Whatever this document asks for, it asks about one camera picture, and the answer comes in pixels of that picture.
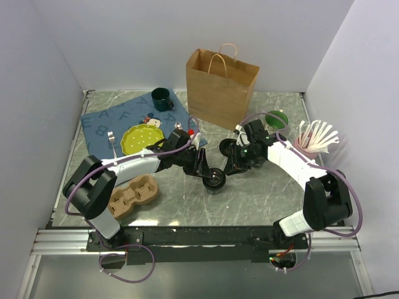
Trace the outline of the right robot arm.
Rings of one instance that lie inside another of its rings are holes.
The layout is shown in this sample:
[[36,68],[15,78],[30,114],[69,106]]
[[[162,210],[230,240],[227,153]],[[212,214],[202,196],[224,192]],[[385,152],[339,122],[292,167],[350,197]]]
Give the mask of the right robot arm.
[[283,169],[304,190],[301,210],[273,223],[272,239],[279,248],[287,248],[294,236],[320,231],[353,213],[350,190],[339,171],[326,171],[313,160],[296,151],[278,133],[270,134],[261,120],[235,129],[236,139],[226,138],[219,144],[227,157],[223,173],[245,173],[271,162]]

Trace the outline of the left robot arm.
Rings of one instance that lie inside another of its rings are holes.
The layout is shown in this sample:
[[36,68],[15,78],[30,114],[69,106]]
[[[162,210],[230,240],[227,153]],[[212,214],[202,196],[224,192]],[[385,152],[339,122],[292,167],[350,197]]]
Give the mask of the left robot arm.
[[69,210],[69,204],[73,205],[100,233],[101,243],[106,248],[119,249],[124,236],[107,207],[115,186],[173,165],[181,167],[188,176],[202,178],[203,184],[214,181],[216,171],[209,168],[205,149],[195,149],[192,142],[193,137],[188,132],[175,129],[167,139],[137,154],[103,161],[95,156],[86,157],[63,188],[62,193],[67,198],[65,210]]

